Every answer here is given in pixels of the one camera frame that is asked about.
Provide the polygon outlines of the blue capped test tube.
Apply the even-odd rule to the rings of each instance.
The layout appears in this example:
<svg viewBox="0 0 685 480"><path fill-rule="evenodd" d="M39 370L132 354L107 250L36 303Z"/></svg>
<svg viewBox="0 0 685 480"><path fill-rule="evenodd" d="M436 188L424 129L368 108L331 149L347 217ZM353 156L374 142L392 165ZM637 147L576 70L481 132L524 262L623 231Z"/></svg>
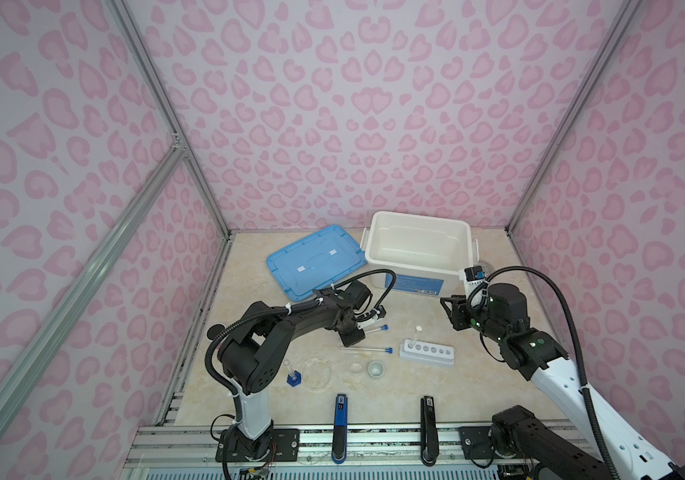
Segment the blue capped test tube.
<svg viewBox="0 0 685 480"><path fill-rule="evenodd" d="M376 326L376 327L364 329L363 333L368 335L368 334L374 334L374 333L377 333L380 331L387 331L387 330L389 330L389 326L387 324L384 324L382 326Z"/></svg>
<svg viewBox="0 0 685 480"><path fill-rule="evenodd" d="M392 354L393 353L393 348L392 347L371 347L371 346L340 346L338 347L338 350L344 351L344 352L370 352L370 353L383 353L383 354Z"/></svg>

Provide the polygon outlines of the cork stoppered test tube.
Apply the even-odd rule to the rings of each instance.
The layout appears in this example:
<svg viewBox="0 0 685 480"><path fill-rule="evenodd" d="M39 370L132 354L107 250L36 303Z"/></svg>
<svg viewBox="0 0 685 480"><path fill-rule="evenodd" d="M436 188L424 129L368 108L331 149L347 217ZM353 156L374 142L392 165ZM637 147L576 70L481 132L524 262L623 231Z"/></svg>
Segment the cork stoppered test tube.
<svg viewBox="0 0 685 480"><path fill-rule="evenodd" d="M422 332L422 327L420 325L418 325L418 326L416 326L416 328L414 328L414 334L412 335L412 338L410 341L410 348L415 348L421 332Z"/></svg>

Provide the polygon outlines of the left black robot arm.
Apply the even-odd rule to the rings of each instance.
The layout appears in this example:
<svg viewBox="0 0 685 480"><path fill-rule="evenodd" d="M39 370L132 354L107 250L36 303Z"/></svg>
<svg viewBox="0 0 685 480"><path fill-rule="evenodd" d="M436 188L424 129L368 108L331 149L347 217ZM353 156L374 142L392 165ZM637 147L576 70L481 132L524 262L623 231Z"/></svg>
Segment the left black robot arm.
<svg viewBox="0 0 685 480"><path fill-rule="evenodd" d="M367 326L386 316L381 301L362 282L326 287L284 306L254 302L240 320L210 328L206 372L224 386L236 406L236 431L248 442L270 436L268 386L282 371L292 341L316 330L331 331L351 347L364 340Z"/></svg>

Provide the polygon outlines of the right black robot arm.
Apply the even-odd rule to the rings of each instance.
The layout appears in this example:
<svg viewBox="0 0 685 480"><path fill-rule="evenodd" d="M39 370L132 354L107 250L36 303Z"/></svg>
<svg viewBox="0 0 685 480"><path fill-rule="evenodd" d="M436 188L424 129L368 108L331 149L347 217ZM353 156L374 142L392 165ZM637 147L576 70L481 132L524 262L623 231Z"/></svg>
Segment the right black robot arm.
<svg viewBox="0 0 685 480"><path fill-rule="evenodd" d="M499 457L521 455L536 474L556 479L685 479L679 465L654 447L586 379L582 357L568 353L530 324L527 299L514 285L466 284L462 295L439 300L452 327L493 341L500 359L531 382L593 448L589 455L516 405L492 417L488 447Z"/></svg>

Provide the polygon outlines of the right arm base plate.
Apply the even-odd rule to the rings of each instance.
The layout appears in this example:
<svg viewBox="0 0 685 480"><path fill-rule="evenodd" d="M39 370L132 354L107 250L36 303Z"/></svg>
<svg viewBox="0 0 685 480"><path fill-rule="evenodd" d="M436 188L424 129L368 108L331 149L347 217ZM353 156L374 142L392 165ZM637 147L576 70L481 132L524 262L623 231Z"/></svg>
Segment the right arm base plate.
<svg viewBox="0 0 685 480"><path fill-rule="evenodd" d="M501 453L494 447L489 426L460 426L458 434L464 459L475 466L490 468L507 460L534 466L534 462L521 453Z"/></svg>

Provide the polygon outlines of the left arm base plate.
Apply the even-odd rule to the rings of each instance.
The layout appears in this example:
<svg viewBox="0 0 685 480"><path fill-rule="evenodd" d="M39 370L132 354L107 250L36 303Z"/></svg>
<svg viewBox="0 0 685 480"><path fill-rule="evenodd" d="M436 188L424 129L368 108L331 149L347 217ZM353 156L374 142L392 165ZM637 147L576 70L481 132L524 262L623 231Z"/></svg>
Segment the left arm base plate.
<svg viewBox="0 0 685 480"><path fill-rule="evenodd" d="M296 462L300 450L300 430L270 427L256 439L250 439L234 426L224 433L216 450L216 460L222 462Z"/></svg>

